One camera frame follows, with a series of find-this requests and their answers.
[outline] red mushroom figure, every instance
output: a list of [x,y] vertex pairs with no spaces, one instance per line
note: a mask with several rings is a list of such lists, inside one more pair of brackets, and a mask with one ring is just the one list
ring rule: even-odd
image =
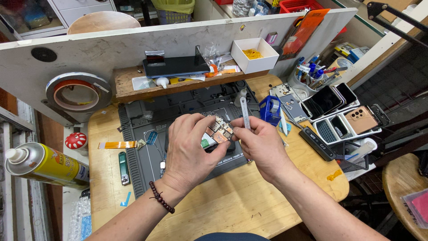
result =
[[88,153],[88,138],[81,132],[75,132],[67,136],[65,139],[67,148],[77,151],[80,155],[87,157]]

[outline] wooden shelf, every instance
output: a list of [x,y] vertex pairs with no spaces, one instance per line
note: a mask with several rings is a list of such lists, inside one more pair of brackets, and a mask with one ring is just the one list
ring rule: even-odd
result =
[[[233,60],[228,61],[227,63],[236,64]],[[228,73],[221,76],[214,76],[211,78],[206,78],[205,81],[193,80],[182,82],[178,84],[169,84],[166,89],[163,89],[161,86],[155,88],[134,90],[132,87],[132,78],[145,76],[144,68],[142,66],[134,66],[123,69],[114,69],[114,81],[116,83],[116,98],[119,102],[125,103],[134,100],[140,100],[155,96],[162,96],[187,90],[195,90],[203,87],[208,87],[217,84],[224,84],[229,82],[234,82],[238,80],[244,80],[247,78],[254,78],[266,75],[269,70],[244,74],[244,72],[238,73]]]

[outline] hand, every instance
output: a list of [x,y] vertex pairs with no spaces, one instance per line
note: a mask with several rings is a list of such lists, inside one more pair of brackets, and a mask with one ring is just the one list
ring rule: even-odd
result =
[[169,127],[169,145],[163,182],[183,195],[201,183],[226,155],[230,142],[223,142],[210,154],[201,139],[215,116],[184,114]]
[[230,124],[234,126],[232,139],[241,140],[244,156],[254,160],[266,181],[274,184],[280,174],[289,169],[296,169],[274,126],[254,116],[250,116],[252,131],[243,128],[243,118],[235,119]]

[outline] bubble wrap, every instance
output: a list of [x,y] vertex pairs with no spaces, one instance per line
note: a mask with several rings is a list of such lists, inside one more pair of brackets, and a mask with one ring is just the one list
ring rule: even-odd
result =
[[73,202],[68,241],[83,241],[92,234],[91,200],[87,197]]

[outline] stool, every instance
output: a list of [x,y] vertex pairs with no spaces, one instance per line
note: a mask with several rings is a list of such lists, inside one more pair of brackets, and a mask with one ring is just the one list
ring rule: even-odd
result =
[[86,14],[74,21],[67,35],[141,27],[132,16],[122,12],[103,11]]

